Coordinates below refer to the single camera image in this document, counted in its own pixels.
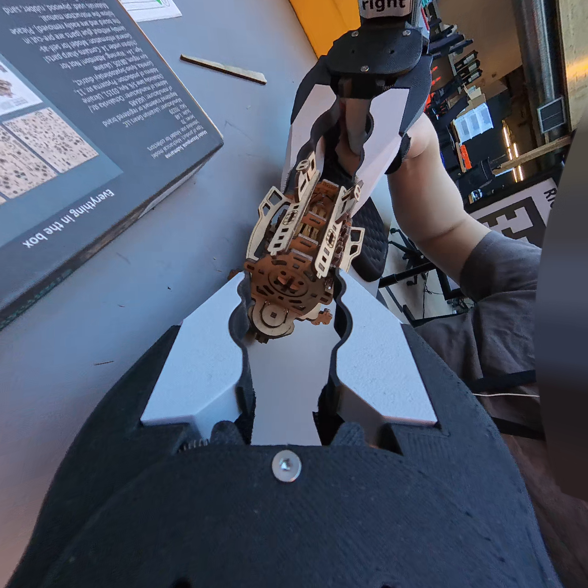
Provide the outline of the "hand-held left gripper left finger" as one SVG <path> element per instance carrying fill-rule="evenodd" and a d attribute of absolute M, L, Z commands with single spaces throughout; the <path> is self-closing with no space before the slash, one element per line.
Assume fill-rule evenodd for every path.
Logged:
<path fill-rule="evenodd" d="M 251 279 L 231 278 L 183 322 L 142 414 L 144 426 L 188 423 L 203 439 L 217 422 L 251 443 L 255 395 L 245 344 Z"/>

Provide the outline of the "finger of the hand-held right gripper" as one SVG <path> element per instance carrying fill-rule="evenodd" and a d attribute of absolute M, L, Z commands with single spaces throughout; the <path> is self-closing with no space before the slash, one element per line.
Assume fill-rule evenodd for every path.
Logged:
<path fill-rule="evenodd" d="M 324 135 L 338 122 L 340 114 L 336 94 L 329 86 L 314 86 L 297 116 L 290 125 L 285 162 L 282 171 L 282 188 L 288 188 L 291 170 L 299 162 L 315 153 L 316 167 L 323 172 L 326 143 Z"/>
<path fill-rule="evenodd" d="M 375 185 L 398 154 L 408 94 L 392 88 L 372 99 L 353 99 L 353 152 L 361 159 L 355 183 Z"/>

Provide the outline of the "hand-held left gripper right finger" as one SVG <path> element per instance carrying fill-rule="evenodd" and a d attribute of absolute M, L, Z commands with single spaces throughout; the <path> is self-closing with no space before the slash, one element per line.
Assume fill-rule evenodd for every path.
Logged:
<path fill-rule="evenodd" d="M 392 448 L 392 424 L 433 428 L 437 415 L 405 327 L 344 270 L 334 277 L 334 329 L 340 340 L 318 401 L 317 430 L 330 445 L 343 422 L 358 423 L 368 444 Z"/>

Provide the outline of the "wooden mechanical model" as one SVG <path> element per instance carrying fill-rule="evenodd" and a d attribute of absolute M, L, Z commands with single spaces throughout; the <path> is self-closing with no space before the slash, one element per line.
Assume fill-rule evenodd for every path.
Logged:
<path fill-rule="evenodd" d="M 312 151 L 295 168 L 295 188 L 272 187 L 260 202 L 244 269 L 251 279 L 248 310 L 257 341 L 290 335 L 295 320 L 327 325 L 337 269 L 360 255 L 365 229 L 352 225 L 362 182 L 347 188 L 321 179 Z"/>

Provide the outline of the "person's right forearm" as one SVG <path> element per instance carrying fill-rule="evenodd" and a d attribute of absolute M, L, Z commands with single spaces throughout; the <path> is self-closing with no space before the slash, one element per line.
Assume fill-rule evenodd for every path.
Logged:
<path fill-rule="evenodd" d="M 436 131 L 426 114 L 409 129 L 410 148 L 388 176 L 393 211 L 401 230 L 455 283 L 474 248 L 490 232 L 464 209 L 446 172 Z"/>

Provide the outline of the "dark model kit box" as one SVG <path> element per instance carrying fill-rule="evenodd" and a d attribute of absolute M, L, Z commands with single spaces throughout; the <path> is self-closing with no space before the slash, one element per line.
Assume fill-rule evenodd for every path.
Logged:
<path fill-rule="evenodd" d="M 119 1 L 1 1 L 1 328 L 223 144 Z"/>

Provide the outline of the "person's right hand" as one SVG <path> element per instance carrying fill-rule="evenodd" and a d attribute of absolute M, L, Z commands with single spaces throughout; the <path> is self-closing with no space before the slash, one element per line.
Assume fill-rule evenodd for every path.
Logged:
<path fill-rule="evenodd" d="M 410 146 L 411 146 L 411 137 L 408 135 L 408 133 L 406 133 L 401 138 L 399 151 L 397 152 L 396 156 L 394 157 L 394 159 L 390 163 L 389 167 L 387 168 L 387 170 L 385 172 L 386 175 L 391 175 L 399 170 L 402 163 L 404 162 L 404 160 L 408 156 Z"/>

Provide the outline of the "yellow plastic bin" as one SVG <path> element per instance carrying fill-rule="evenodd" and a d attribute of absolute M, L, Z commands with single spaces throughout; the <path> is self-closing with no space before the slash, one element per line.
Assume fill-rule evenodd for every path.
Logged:
<path fill-rule="evenodd" d="M 290 1 L 317 58 L 360 26 L 358 1 Z"/>

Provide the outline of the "background storage shelf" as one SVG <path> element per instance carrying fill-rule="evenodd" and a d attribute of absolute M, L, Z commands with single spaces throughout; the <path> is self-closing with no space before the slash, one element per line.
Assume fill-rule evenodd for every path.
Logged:
<path fill-rule="evenodd" d="M 482 69 L 473 40 L 439 18 L 428 22 L 432 85 L 425 107 L 439 139 L 442 162 L 453 179 L 472 168 L 465 143 L 492 128 L 477 80 Z"/>

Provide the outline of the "flat wooden strip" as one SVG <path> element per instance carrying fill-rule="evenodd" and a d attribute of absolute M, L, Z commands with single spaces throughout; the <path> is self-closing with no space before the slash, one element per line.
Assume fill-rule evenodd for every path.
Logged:
<path fill-rule="evenodd" d="M 246 79 L 248 81 L 252 81 L 254 83 L 260 85 L 266 85 L 267 80 L 264 74 L 261 72 L 253 71 L 253 70 L 246 70 L 243 68 L 239 68 L 233 65 L 225 65 L 223 63 L 210 61 L 203 58 L 193 57 L 181 54 L 180 60 L 183 62 L 187 62 L 202 68 L 206 68 L 208 70 L 214 70 L 217 72 L 224 73 L 226 75 L 230 75 L 232 77 L 238 77 L 241 79 Z"/>

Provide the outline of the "black chair base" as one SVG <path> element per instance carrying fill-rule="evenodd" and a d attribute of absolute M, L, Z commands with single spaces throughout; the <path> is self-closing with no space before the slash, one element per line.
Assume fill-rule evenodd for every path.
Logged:
<path fill-rule="evenodd" d="M 446 303 L 451 308 L 451 315 L 460 315 L 469 310 L 466 303 L 466 297 L 459 286 L 453 285 L 454 282 L 450 281 L 449 277 L 443 273 L 435 264 L 430 262 L 422 252 L 417 248 L 413 241 L 398 228 L 391 228 L 391 235 L 399 235 L 402 239 L 403 244 L 390 239 L 388 245 L 396 247 L 403 253 L 402 260 L 406 261 L 406 269 L 399 273 L 392 273 L 380 278 L 378 283 L 378 290 L 384 289 L 388 292 L 394 303 L 397 305 L 399 310 L 403 313 L 404 317 L 408 320 L 408 323 L 413 326 L 421 326 L 427 322 L 431 322 L 437 316 L 425 317 L 425 298 L 426 295 L 433 295 L 434 292 L 428 288 L 428 277 L 430 273 L 435 273 L 439 280 L 441 288 L 440 296 L 443 297 Z M 395 298 L 393 291 L 390 289 L 391 286 L 406 283 L 407 286 L 417 286 L 419 278 L 422 278 L 423 294 L 422 294 L 422 316 L 417 318 L 413 315 L 412 311 L 406 304 L 401 305 L 397 298 Z"/>

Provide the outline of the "person's grey shirt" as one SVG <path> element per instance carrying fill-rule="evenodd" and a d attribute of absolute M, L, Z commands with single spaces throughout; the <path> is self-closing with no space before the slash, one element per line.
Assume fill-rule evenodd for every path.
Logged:
<path fill-rule="evenodd" d="M 474 307 L 417 329 L 465 382 L 535 369 L 534 304 L 541 249 L 491 231 L 460 274 Z M 503 437 L 525 481 L 544 543 L 564 587 L 587 587 L 587 502 L 562 492 L 546 442 Z"/>

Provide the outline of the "black quilted wrist rest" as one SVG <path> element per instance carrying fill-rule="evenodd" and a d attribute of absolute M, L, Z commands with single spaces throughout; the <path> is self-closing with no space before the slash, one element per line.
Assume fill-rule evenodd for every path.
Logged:
<path fill-rule="evenodd" d="M 386 227 L 372 198 L 368 198 L 354 214 L 352 226 L 364 228 L 361 252 L 352 261 L 352 267 L 366 282 L 378 281 L 385 270 L 389 227 Z"/>

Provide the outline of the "framed marker sign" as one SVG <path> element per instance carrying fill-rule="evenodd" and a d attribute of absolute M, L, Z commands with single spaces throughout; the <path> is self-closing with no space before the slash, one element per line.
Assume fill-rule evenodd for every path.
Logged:
<path fill-rule="evenodd" d="M 556 196 L 557 185 L 548 178 L 497 202 L 487 203 L 470 215 L 506 237 L 542 247 Z"/>

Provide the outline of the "illustrated instruction sheet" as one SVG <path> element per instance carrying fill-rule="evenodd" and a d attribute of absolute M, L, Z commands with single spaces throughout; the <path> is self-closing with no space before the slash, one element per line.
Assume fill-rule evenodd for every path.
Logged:
<path fill-rule="evenodd" d="M 181 11 L 173 1 L 119 1 L 135 22 L 179 18 Z"/>

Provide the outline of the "metal ventilation duct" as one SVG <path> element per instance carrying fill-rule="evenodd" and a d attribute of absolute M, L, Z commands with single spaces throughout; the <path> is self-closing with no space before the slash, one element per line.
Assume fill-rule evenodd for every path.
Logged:
<path fill-rule="evenodd" d="M 533 129 L 545 143 L 567 135 L 569 113 L 556 1 L 512 1 Z"/>

